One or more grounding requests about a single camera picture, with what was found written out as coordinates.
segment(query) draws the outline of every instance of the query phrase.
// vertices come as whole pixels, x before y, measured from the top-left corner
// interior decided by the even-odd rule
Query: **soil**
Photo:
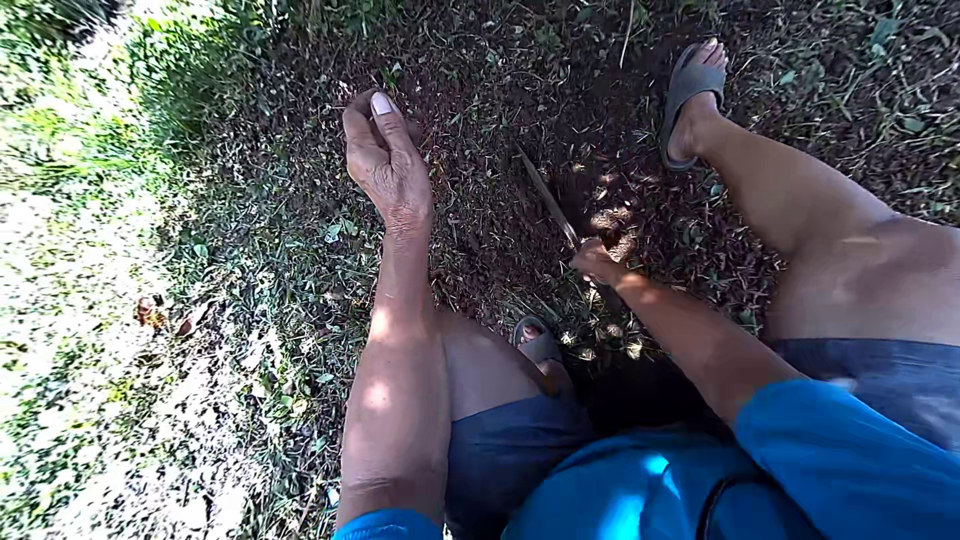
[[[761,331],[785,268],[745,227],[722,178],[702,164],[673,174],[660,163],[663,96],[689,43],[710,36],[726,43],[724,110],[732,120],[838,166],[898,209],[956,223],[955,210],[929,211],[932,188],[925,187],[955,180],[945,163],[957,160],[956,149],[941,143],[930,151],[936,159],[905,154],[903,137],[889,136],[891,122],[871,104],[878,92],[895,90],[873,78],[893,74],[868,73],[845,107],[830,105],[829,94],[849,88],[868,65],[862,43],[871,38],[872,20],[856,12],[826,16],[799,1],[691,6],[651,2],[622,68],[628,14],[619,5],[584,15],[567,3],[414,4],[401,24],[354,37],[352,45],[291,29],[260,77],[260,103],[224,133],[248,139],[248,147],[270,145],[285,159],[288,226],[293,219],[303,233],[322,236],[322,218],[348,214],[358,227],[377,230],[375,211],[344,172],[339,114],[359,91],[388,88],[423,129],[420,149],[434,183],[430,281],[438,303],[504,334],[525,311],[540,311],[558,333],[573,335],[571,364],[581,380],[626,358],[631,340],[647,345],[646,357],[663,355],[629,314],[590,313],[586,285],[565,266],[573,252],[516,159],[516,145],[553,185],[581,235],[601,236],[616,257],[749,331]],[[915,18],[904,32],[916,39],[924,22],[932,21]],[[945,35],[956,35],[951,24],[941,29]],[[830,38],[838,35],[844,39]],[[949,62],[930,59],[923,71],[906,65],[903,73],[929,79]],[[793,65],[797,83],[778,82]],[[956,102],[957,85],[935,87],[937,107]],[[256,155],[241,160],[250,175],[268,165]],[[911,188],[924,197],[902,196]],[[949,201],[954,193],[934,198]],[[362,244],[354,239],[328,252],[348,257],[370,247]]]

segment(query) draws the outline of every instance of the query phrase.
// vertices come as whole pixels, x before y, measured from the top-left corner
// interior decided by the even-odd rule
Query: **shorts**
[[[892,339],[789,339],[773,349],[808,377],[960,453],[960,347]],[[499,538],[565,457],[597,439],[572,396],[537,396],[453,423],[444,511],[458,540]]]

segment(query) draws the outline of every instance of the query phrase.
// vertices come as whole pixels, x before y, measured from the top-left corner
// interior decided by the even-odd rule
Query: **hand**
[[[376,88],[344,110],[347,171],[383,216],[388,233],[430,230],[433,197],[426,165],[393,100]]]
[[[627,273],[627,267],[614,261],[600,238],[591,238],[580,246],[570,266],[584,273],[584,279],[593,279],[616,285]]]

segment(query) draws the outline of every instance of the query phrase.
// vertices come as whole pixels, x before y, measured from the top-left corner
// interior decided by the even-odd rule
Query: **blue sleeve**
[[[960,460],[816,380],[770,384],[736,438],[827,538],[948,538],[960,530]]]
[[[340,527],[333,540],[440,540],[433,520],[408,508],[383,508],[353,518]]]

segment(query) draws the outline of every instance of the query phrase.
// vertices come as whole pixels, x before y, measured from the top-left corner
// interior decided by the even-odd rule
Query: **slipper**
[[[540,335],[521,343],[523,339],[523,327],[534,327],[540,331]],[[553,333],[546,327],[546,324],[537,315],[527,315],[520,319],[520,322],[514,326],[514,335],[511,343],[517,347],[524,356],[530,358],[535,364],[544,360],[554,359],[558,362],[564,361],[564,356],[557,347],[557,341],[553,338]]]
[[[666,92],[666,115],[663,117],[663,130],[660,132],[660,158],[663,165],[675,172],[685,171],[697,162],[696,158],[687,161],[674,161],[666,154],[666,147],[673,134],[673,126],[680,115],[680,107],[691,97],[711,90],[717,96],[717,109],[723,106],[723,84],[727,79],[724,66],[688,63],[692,55],[703,43],[694,43],[680,54],[670,75],[670,89]]]

